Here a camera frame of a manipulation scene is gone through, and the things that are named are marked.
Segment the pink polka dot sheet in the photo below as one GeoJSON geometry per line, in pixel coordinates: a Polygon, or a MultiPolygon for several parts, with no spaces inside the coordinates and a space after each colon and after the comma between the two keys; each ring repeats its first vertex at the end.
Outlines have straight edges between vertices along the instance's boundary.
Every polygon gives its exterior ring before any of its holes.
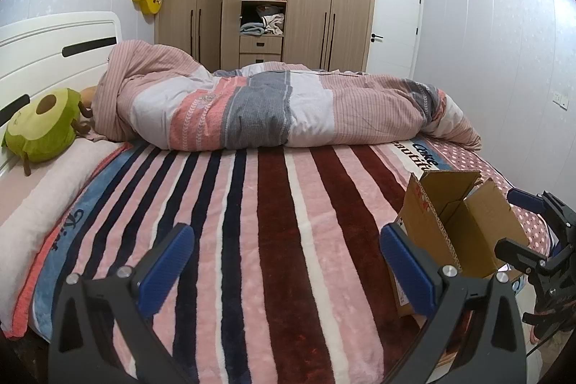
{"type": "MultiPolygon", "coordinates": [[[[508,194],[508,191],[512,188],[509,181],[503,177],[497,169],[485,162],[474,152],[465,150],[462,147],[445,140],[425,140],[430,144],[431,148],[442,156],[455,170],[480,171],[482,181],[492,178],[505,197],[506,194],[508,194]]],[[[512,204],[510,206],[513,208],[519,222],[522,224],[522,228],[530,242],[529,247],[540,254],[548,256],[551,251],[550,237],[548,234],[548,227],[544,223],[544,220],[532,212],[527,212],[525,209],[512,204]]]]}

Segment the door frame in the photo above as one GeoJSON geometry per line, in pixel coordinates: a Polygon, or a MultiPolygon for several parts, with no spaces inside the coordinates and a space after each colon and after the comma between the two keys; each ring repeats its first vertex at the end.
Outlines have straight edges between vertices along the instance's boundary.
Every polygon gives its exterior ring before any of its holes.
{"type": "MultiPolygon", "coordinates": [[[[412,80],[414,77],[414,70],[416,69],[416,60],[418,59],[418,48],[420,47],[420,37],[422,36],[422,16],[424,13],[424,0],[420,3],[420,11],[418,12],[418,35],[416,35],[416,43],[414,44],[414,52],[412,56],[412,65],[410,66],[410,75],[408,76],[409,79],[412,80]]],[[[370,31],[372,32],[372,28],[374,26],[374,16],[372,17],[372,25],[370,25],[370,31]]]]}

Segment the cardboard box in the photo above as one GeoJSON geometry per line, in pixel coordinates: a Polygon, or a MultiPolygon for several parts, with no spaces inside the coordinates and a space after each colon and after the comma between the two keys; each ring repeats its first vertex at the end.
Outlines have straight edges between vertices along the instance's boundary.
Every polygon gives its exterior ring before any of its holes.
{"type": "MultiPolygon", "coordinates": [[[[441,267],[453,265],[467,277],[490,277],[505,263],[496,243],[510,238],[528,246],[528,238],[493,180],[481,185],[478,171],[426,171],[410,177],[397,222],[441,267]]],[[[390,270],[400,316],[414,311],[390,270]]],[[[520,275],[514,271],[511,278],[520,275]]]]}

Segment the white headboard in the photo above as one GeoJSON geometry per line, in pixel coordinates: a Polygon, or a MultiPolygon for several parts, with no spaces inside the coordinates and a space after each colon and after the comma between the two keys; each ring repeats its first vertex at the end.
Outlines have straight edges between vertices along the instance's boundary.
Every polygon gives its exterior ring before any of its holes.
{"type": "MultiPolygon", "coordinates": [[[[22,95],[33,99],[55,88],[96,85],[121,40],[113,12],[47,15],[0,27],[0,109],[22,95]]],[[[0,140],[6,127],[0,127],[0,140]]],[[[0,175],[13,156],[0,151],[0,175]]]]}

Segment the plush toy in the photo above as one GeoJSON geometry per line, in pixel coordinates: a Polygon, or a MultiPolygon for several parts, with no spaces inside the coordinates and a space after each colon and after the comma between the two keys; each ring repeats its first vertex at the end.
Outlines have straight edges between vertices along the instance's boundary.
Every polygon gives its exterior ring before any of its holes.
{"type": "Polygon", "coordinates": [[[66,150],[76,134],[87,134],[90,125],[80,123],[80,114],[92,117],[80,93],[58,89],[19,109],[8,123],[2,140],[24,164],[24,174],[30,176],[30,162],[51,160],[66,150]]]}

